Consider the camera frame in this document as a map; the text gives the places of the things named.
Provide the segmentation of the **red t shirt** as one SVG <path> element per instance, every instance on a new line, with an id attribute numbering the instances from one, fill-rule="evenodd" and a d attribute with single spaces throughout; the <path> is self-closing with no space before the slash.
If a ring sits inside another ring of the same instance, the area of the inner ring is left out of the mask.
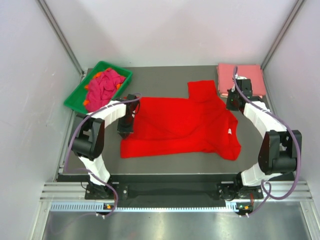
<path id="1" fill-rule="evenodd" d="M 188 98 L 141 98 L 133 133 L 120 144 L 122 158 L 194 152 L 238 158 L 238 120 L 218 96 L 215 82 L 190 81 L 187 86 Z"/>

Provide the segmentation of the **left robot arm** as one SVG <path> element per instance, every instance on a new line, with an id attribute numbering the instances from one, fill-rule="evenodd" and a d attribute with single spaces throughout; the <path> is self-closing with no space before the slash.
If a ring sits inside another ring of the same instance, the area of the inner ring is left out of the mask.
<path id="1" fill-rule="evenodd" d="M 134 120 L 140 100 L 134 94 L 110 101 L 92 113 L 78 113 L 74 119 L 68 150 L 84 164 L 89 180 L 85 199 L 106 200 L 113 195 L 111 174 L 105 166 L 102 152 L 105 145 L 105 128 L 118 121 L 117 132 L 127 138 L 134 132 Z"/>

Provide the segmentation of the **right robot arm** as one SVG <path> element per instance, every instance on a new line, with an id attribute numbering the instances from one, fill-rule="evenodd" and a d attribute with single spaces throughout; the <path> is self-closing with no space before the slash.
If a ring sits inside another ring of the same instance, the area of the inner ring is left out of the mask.
<path id="1" fill-rule="evenodd" d="M 274 115 L 260 97 L 252 96 L 249 92 L 228 90 L 226 101 L 228 110 L 240 111 L 262 137 L 257 163 L 239 172 L 233 180 L 233 185 L 220 190 L 222 196 L 229 201 L 249 197 L 264 189 L 264 185 L 274 177 L 296 173 L 294 183 L 287 198 L 295 189 L 301 171 L 302 134 L 291 130 L 285 123 Z"/>

